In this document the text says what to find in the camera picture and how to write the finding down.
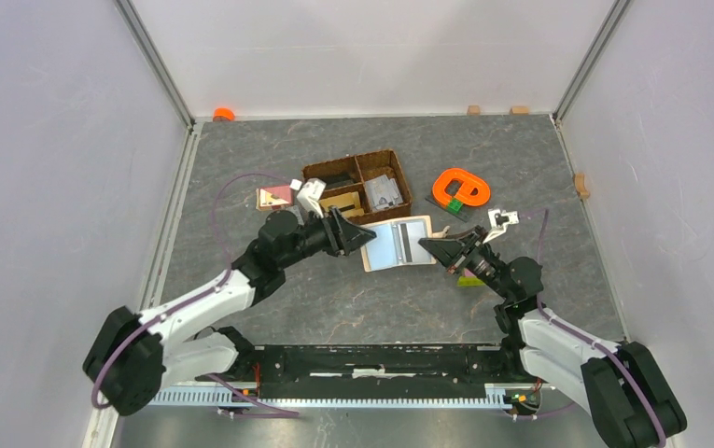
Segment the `orange clamp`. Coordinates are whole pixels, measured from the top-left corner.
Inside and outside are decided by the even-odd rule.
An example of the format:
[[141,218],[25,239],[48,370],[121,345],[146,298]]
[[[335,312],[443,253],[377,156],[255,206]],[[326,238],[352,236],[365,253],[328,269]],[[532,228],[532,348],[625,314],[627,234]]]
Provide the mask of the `orange clamp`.
[[[451,196],[447,192],[447,186],[454,181],[460,182],[461,187],[455,196]],[[459,200],[464,205],[479,207],[491,198],[491,189],[478,176],[461,168],[450,168],[433,183],[433,197],[442,207],[447,207],[453,199]]]

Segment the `white wall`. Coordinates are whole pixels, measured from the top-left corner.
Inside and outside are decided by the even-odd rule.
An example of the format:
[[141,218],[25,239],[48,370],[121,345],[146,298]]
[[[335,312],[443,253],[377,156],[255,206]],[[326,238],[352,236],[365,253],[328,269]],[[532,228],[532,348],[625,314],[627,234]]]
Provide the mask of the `white wall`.
[[551,112],[611,0],[133,0],[192,114]]
[[183,137],[113,2],[0,2],[0,447],[81,444]]
[[565,118],[629,332],[714,447],[714,2],[636,1]]

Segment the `brown box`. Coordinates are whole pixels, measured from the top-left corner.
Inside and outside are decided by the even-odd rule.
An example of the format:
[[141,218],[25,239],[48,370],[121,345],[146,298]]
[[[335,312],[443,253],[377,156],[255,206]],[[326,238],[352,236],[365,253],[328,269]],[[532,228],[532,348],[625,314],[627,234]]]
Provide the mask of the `brown box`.
[[[398,155],[392,149],[382,149],[367,154],[349,156],[334,161],[322,161],[307,165],[301,170],[301,176],[307,181],[313,177],[326,178],[337,175],[348,175],[354,183],[336,189],[326,189],[321,195],[322,199],[337,196],[343,193],[357,192],[362,202],[365,214],[361,217],[350,217],[349,221],[355,224],[368,224],[370,222],[384,221],[396,217],[410,217],[412,215],[412,192],[406,182],[406,176],[400,168]],[[396,179],[400,197],[403,203],[385,210],[371,210],[371,202],[365,193],[365,182],[380,175]]]

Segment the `small wooden block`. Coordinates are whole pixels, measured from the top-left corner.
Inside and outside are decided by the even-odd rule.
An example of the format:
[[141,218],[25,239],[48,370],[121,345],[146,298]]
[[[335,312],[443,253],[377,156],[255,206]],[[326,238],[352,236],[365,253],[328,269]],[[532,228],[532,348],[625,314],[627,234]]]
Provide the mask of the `small wooden block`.
[[581,200],[590,197],[590,191],[584,186],[584,173],[576,173],[574,175],[574,187],[577,189],[577,194]]
[[526,105],[515,105],[511,107],[511,115],[529,115],[529,107]]

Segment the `purple cable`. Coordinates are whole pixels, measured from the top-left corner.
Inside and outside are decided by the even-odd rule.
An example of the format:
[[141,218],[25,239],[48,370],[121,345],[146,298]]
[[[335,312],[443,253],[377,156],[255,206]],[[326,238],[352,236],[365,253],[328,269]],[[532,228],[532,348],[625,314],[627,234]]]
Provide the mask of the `purple cable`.
[[[549,222],[549,209],[544,208],[543,209],[543,222],[540,224],[540,234],[538,236],[538,252],[536,255],[536,261],[538,262],[538,264],[540,264],[540,261],[541,261],[541,254],[543,252],[543,237],[544,237],[544,233],[546,232],[546,224],[548,222]],[[659,421],[659,417],[656,416],[656,412],[653,410],[653,407],[651,406],[651,403],[648,401],[648,398],[645,397],[645,394],[642,392],[642,389],[639,387],[639,384],[637,383],[637,381],[635,381],[634,377],[631,376],[631,372],[628,371],[628,369],[623,365],[623,363],[618,359],[618,357],[616,357],[615,354],[612,353],[612,351],[609,350],[607,347],[605,347],[604,345],[601,345],[601,344],[595,344],[594,340],[585,336],[580,331],[576,331],[576,330],[572,329],[571,327],[567,326],[566,324],[559,322],[556,317],[550,316],[549,313],[547,313],[546,310],[543,308],[543,302],[540,301],[540,296],[541,296],[541,294],[538,294],[538,303],[537,303],[538,311],[541,315],[543,315],[543,317],[546,318],[546,320],[550,324],[555,325],[559,329],[574,336],[575,338],[579,339],[580,341],[583,341],[584,343],[588,343],[591,346],[594,346],[601,353],[606,355],[610,361],[612,361],[612,364],[614,364],[615,367],[618,369],[618,371],[621,373],[621,375],[623,376],[626,383],[631,386],[632,390],[634,390],[634,393],[635,393],[635,395],[637,395],[639,402],[642,403],[642,407],[645,408],[645,412],[648,414],[648,417],[650,418],[651,422],[653,423],[653,428],[656,430],[656,435],[659,437],[659,444],[656,446],[658,448],[664,448],[664,446],[667,443],[667,436],[665,434],[665,429],[662,427],[662,422]],[[570,405],[566,406],[565,408],[559,409],[557,411],[552,411],[550,413],[538,415],[538,418],[541,418],[544,415],[552,416],[554,414],[560,413],[573,404],[574,403],[571,403]]]
[[[221,197],[222,197],[222,194],[225,192],[225,189],[227,187],[229,187],[230,184],[232,184],[233,182],[235,182],[238,179],[241,179],[242,177],[247,177],[250,175],[262,175],[264,177],[270,177],[270,178],[273,178],[276,180],[287,182],[287,180],[284,179],[283,177],[280,177],[278,175],[272,175],[269,173],[263,173],[263,172],[244,173],[244,174],[238,175],[238,176],[234,177],[233,179],[231,179],[230,181],[228,181],[224,185],[224,187],[222,187],[222,189],[219,190],[217,197],[214,199],[214,205],[211,209],[211,228],[214,231],[214,237],[217,239],[217,242],[222,247],[222,250],[225,253],[226,268],[225,268],[225,274],[222,276],[222,280],[219,281],[219,283],[217,283],[217,287],[222,287],[224,284],[226,284],[228,282],[228,280],[231,278],[231,274],[232,274],[231,254],[230,254],[230,251],[228,251],[228,248],[225,245],[224,240],[219,235],[219,227],[217,226],[217,213],[216,213],[217,205],[219,203],[219,199],[221,199]],[[147,331],[147,329],[162,322],[167,317],[177,313],[178,311],[186,308],[187,306],[193,304],[194,302],[207,297],[208,295],[210,295],[213,292],[214,292],[214,288],[210,287],[207,290],[201,292],[200,294],[197,294],[196,296],[190,297],[190,298],[186,299],[185,301],[178,303],[177,305],[169,308],[165,313],[163,313],[161,315],[157,315],[156,317],[153,317],[152,319],[148,320],[148,322],[142,324],[133,333],[128,335],[126,337],[126,339],[124,339],[123,342],[120,343],[120,345],[118,345],[118,348],[116,348],[115,351],[112,352],[112,355],[110,355],[109,358],[106,359],[104,366],[98,372],[98,376],[95,377],[95,382],[93,382],[93,384],[92,384],[92,392],[91,392],[92,407],[95,409],[106,409],[112,405],[111,403],[102,403],[101,401],[99,401],[98,394],[101,391],[101,384],[104,382],[104,378],[106,378],[106,375],[109,373],[109,369],[112,368],[112,365],[118,359],[120,354],[123,353],[123,351],[126,349],[126,347],[129,346],[130,343],[132,343],[142,333]]]
[[221,378],[219,378],[218,376],[216,376],[214,374],[208,374],[206,376],[208,376],[208,378],[211,378],[212,380],[216,381],[217,383],[223,385],[226,389],[230,390],[230,392],[232,392],[239,399],[248,401],[261,409],[265,409],[267,411],[274,412],[274,413],[235,413],[233,415],[233,418],[296,418],[299,416],[299,413],[297,413],[296,411],[288,411],[285,409],[276,408],[276,407],[270,406],[266,403],[261,403],[260,401],[257,401],[256,399],[249,397],[248,395],[244,395],[241,393],[240,390],[236,389],[232,385],[229,385],[226,381],[222,380]]

